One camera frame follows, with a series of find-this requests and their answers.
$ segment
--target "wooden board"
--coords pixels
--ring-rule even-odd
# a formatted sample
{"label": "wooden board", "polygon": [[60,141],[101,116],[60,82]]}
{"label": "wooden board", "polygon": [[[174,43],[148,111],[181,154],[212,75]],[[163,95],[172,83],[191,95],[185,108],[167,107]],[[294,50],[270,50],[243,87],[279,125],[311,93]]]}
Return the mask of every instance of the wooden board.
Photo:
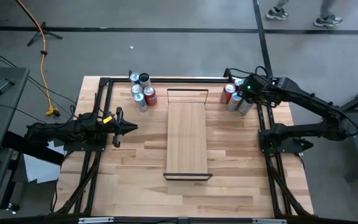
{"label": "wooden board", "polygon": [[[92,110],[99,78],[84,78],[76,114]],[[139,129],[121,137],[119,149],[113,147],[112,136],[109,136],[99,167],[92,215],[273,217],[265,159],[257,140],[256,107],[244,117],[226,111],[226,105],[219,103],[223,84],[154,83],[153,86],[158,105],[141,113],[133,102],[130,84],[114,84],[110,110],[121,106],[125,119],[138,124]],[[166,181],[163,178],[167,158],[167,88],[209,90],[205,105],[206,139],[208,172],[213,177],[208,181]],[[288,103],[282,103],[273,113],[277,123],[293,125]],[[63,163],[57,185],[57,209],[78,185],[83,157],[84,152],[74,152]],[[301,161],[291,154],[282,157],[289,189],[312,213]],[[281,191],[277,193],[281,201]]]}
{"label": "wooden board", "polygon": [[208,180],[204,103],[169,103],[167,180]]}

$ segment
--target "sneaker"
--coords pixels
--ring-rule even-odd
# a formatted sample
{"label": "sneaker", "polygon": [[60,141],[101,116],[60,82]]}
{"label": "sneaker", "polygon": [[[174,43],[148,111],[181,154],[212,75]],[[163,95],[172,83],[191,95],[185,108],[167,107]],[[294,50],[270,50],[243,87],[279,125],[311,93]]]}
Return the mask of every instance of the sneaker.
{"label": "sneaker", "polygon": [[338,26],[339,24],[341,24],[342,21],[343,21],[342,18],[336,17],[333,14],[325,19],[319,17],[313,22],[313,24],[316,27],[334,27],[334,26]]}
{"label": "sneaker", "polygon": [[278,19],[278,20],[286,20],[289,14],[284,11],[284,9],[278,10],[273,8],[266,13],[267,19]]}

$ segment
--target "person's foot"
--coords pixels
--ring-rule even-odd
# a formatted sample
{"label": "person's foot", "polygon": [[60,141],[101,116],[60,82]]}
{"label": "person's foot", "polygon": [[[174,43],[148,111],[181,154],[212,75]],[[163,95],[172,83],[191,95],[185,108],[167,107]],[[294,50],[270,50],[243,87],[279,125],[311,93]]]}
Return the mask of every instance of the person's foot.
{"label": "person's foot", "polygon": [[338,26],[339,24],[341,24],[342,21],[343,21],[342,18],[336,17],[334,14],[332,14],[327,18],[318,17],[313,22],[313,24],[316,27],[334,27],[334,26]]}
{"label": "person's foot", "polygon": [[267,19],[286,20],[289,14],[284,9],[278,10],[275,7],[266,13]]}

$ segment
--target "yellow label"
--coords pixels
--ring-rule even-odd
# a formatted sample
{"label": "yellow label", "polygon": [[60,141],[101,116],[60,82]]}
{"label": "yellow label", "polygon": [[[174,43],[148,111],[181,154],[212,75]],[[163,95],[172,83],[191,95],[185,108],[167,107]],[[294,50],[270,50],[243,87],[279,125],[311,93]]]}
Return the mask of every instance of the yellow label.
{"label": "yellow label", "polygon": [[107,122],[109,122],[110,120],[112,120],[112,117],[111,116],[108,116],[107,118],[105,118],[103,120],[103,123],[106,124]]}

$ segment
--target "soda can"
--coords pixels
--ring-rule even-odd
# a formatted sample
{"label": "soda can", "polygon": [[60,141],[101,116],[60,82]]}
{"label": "soda can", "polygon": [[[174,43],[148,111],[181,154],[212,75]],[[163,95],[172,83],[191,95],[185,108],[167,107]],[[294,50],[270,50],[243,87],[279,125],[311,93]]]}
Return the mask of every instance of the soda can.
{"label": "soda can", "polygon": [[230,101],[227,104],[227,110],[228,111],[235,111],[241,102],[241,97],[237,94],[237,92],[233,93],[231,95]]}
{"label": "soda can", "polygon": [[244,83],[244,80],[241,78],[236,78],[234,80],[234,86],[236,87],[236,91],[239,91],[239,87]]}
{"label": "soda can", "polygon": [[140,81],[140,85],[142,85],[143,88],[151,85],[150,77],[149,77],[149,74],[147,74],[147,73],[140,74],[139,81]]}
{"label": "soda can", "polygon": [[254,101],[251,98],[244,99],[239,106],[239,113],[241,116],[245,116],[254,105]]}
{"label": "soda can", "polygon": [[146,97],[146,103],[149,106],[157,105],[157,96],[155,95],[155,90],[151,86],[144,88],[143,93]]}
{"label": "soda can", "polygon": [[132,96],[134,96],[136,93],[143,93],[143,87],[140,84],[134,84],[131,87],[131,93]]}
{"label": "soda can", "polygon": [[131,80],[132,84],[140,84],[138,73],[132,73],[129,75],[129,79]]}
{"label": "soda can", "polygon": [[221,103],[228,104],[231,98],[231,95],[236,91],[235,86],[232,83],[226,84],[223,87],[223,91],[221,94]]}
{"label": "soda can", "polygon": [[134,100],[140,112],[147,111],[147,104],[143,93],[136,93],[134,95]]}

